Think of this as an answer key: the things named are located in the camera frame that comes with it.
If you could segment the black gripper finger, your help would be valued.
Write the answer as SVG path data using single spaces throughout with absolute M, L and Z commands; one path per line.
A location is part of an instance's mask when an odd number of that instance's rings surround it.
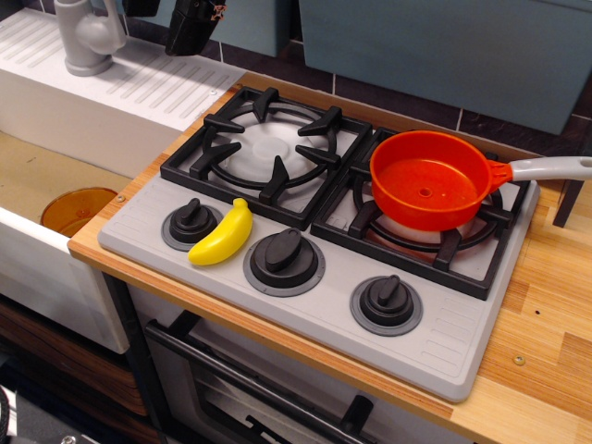
M 197 56 L 227 10 L 225 0 L 178 0 L 172 12 L 165 53 L 168 56 Z

